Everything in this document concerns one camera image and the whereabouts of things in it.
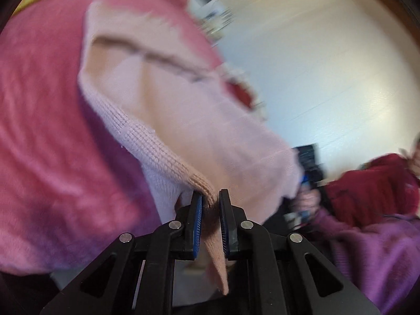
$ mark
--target pink blanket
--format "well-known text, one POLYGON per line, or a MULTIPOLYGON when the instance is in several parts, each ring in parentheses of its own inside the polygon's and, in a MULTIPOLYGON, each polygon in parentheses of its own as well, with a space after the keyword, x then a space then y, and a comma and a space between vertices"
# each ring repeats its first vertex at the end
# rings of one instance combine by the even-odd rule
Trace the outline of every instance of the pink blanket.
MULTIPOLYGON (((93 0, 41 0, 0 35, 0 270, 81 266, 117 235, 152 232, 159 216, 139 162, 83 101, 76 77, 93 0)), ((185 0, 105 0, 153 11, 220 64, 185 0)))

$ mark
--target red garment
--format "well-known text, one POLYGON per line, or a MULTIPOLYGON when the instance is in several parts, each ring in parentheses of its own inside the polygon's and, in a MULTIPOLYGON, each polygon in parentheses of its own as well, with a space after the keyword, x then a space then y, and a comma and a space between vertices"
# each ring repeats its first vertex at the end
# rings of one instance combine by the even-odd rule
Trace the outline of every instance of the red garment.
POLYGON ((325 186, 335 217, 350 226, 380 223, 384 214, 415 214, 419 180, 397 154, 373 160, 365 170, 351 170, 325 186))

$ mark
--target person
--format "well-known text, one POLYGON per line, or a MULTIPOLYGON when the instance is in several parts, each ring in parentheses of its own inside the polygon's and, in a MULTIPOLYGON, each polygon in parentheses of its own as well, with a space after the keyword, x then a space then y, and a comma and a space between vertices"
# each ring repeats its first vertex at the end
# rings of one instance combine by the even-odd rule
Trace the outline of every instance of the person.
MULTIPOLYGON (((368 173, 362 176, 372 179, 363 181, 362 177, 352 174, 346 177, 349 172, 343 175, 346 183, 353 181, 359 185, 348 186, 351 191, 343 194, 346 199, 332 200, 335 216, 321 205, 325 200, 318 190, 304 187, 291 208, 309 213, 309 223, 303 231, 309 232, 309 228, 314 239, 328 243, 333 264, 383 314, 418 313, 420 219, 413 212, 419 199, 420 141, 416 142, 411 156, 389 154, 373 160, 363 172, 368 173), (392 194, 389 198, 385 195, 388 192, 392 194), (350 193, 366 198, 351 199, 350 193), (382 197, 382 203, 376 203, 375 196, 382 197), (352 203, 351 207, 340 204, 346 201, 352 203)), ((332 189, 325 190, 328 195, 332 189)))

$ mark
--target silver screw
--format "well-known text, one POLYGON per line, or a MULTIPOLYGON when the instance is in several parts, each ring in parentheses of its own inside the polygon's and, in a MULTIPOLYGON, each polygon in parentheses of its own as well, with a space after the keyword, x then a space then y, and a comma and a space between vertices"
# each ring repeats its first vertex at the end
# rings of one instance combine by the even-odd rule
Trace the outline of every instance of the silver screw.
POLYGON ((244 228, 245 230, 249 230, 254 227, 254 224, 253 222, 249 220, 245 220, 241 223, 241 227, 244 228))
POLYGON ((299 233, 292 233, 290 235, 290 240, 293 243, 300 243, 303 240, 303 237, 299 233))
POLYGON ((169 223, 169 227, 173 230, 178 230, 181 226, 182 224, 178 220, 173 220, 169 223))
POLYGON ((123 233, 120 235, 120 242, 122 243, 128 243, 131 239, 133 239, 133 236, 129 233, 123 233))

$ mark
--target black device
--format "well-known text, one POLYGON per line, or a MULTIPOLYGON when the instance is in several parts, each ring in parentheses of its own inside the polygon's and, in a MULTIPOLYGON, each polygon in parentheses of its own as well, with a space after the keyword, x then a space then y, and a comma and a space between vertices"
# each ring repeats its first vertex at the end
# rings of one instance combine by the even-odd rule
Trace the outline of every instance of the black device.
MULTIPOLYGON (((169 315, 175 260, 197 256, 204 197, 195 192, 172 222, 152 234, 122 234, 41 312, 41 315, 169 315), (132 305, 142 262, 137 303, 132 305)), ((223 249, 246 265, 246 287, 212 313, 258 315, 379 315, 377 308, 302 235, 268 233, 219 193, 223 249)))

